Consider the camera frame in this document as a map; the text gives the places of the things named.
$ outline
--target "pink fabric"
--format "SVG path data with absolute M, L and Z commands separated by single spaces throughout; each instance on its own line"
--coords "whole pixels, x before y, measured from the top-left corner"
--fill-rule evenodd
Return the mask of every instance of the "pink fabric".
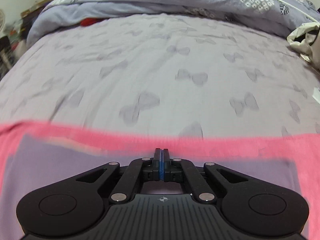
M 196 157 L 214 161 L 220 158 L 285 158 L 296 163 L 302 195 L 308 200 L 309 239 L 320 239 L 320 135 L 304 134 L 285 138 L 160 138 L 120 135 L 84 128 L 63 127 L 49 123 L 19 122 L 0 126 L 0 188 L 5 162 L 14 154 L 24 134 L 38 138 L 64 137 L 105 150 L 146 152 L 168 148 L 175 157 Z

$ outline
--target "round joint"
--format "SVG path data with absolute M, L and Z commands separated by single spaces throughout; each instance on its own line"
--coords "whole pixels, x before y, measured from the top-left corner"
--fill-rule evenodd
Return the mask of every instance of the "round joint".
M 124 201 L 126 198 L 127 198 L 127 195 L 123 193 L 114 193 L 111 196 L 111 199 L 114 201 Z
M 203 201 L 211 201 L 214 199 L 214 195 L 206 192 L 206 193 L 201 193 L 199 195 L 199 198 Z

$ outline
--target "purple fabric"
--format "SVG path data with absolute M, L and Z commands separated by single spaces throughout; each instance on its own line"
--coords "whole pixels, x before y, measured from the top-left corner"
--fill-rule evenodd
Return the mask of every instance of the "purple fabric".
M 17 153 L 8 159 L 0 196 L 0 240 L 18 240 L 23 231 L 16 217 L 19 200 L 34 189 L 69 178 L 107 162 L 117 161 L 121 166 L 135 159 L 126 152 L 108 152 L 104 155 L 89 155 L 61 146 L 25 136 Z M 204 161 L 191 160 L 197 166 Z M 300 192 L 294 163 L 286 160 L 239 160 L 217 161 L 217 163 L 250 176 Z M 144 185 L 144 193 L 180 193 L 173 184 Z

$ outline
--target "crosshair logo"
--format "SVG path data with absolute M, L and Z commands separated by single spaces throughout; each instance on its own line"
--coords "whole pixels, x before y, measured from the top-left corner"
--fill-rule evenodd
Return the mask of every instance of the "crosshair logo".
M 159 200 L 160 200 L 161 202 L 166 202 L 166 201 L 169 200 L 169 198 L 163 196 L 163 197 L 159 198 Z

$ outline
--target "white cable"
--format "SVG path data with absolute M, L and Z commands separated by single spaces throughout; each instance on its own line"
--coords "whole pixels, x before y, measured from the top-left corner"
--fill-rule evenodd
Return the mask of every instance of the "white cable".
M 292 7 L 292 8 L 295 8 L 296 10 L 298 10 L 299 12 L 301 12 L 303 15 L 305 15 L 307 18 L 309 18 L 311 21 L 316 22 L 316 23 L 319 23 L 316 19 L 314 19 L 313 17 L 311 17 L 311 16 L 310 16 L 310 15 L 308 15 L 307 13 L 305 13 L 305 12 L 301 11 L 299 8 L 297 8 L 297 7 L 293 6 L 293 5 L 291 5 L 290 3 L 287 3 L 287 2 L 282 1 L 282 0 L 278 0 L 278 1 L 279 1 L 279 2 L 284 3 L 285 5 L 290 6 L 290 7 Z

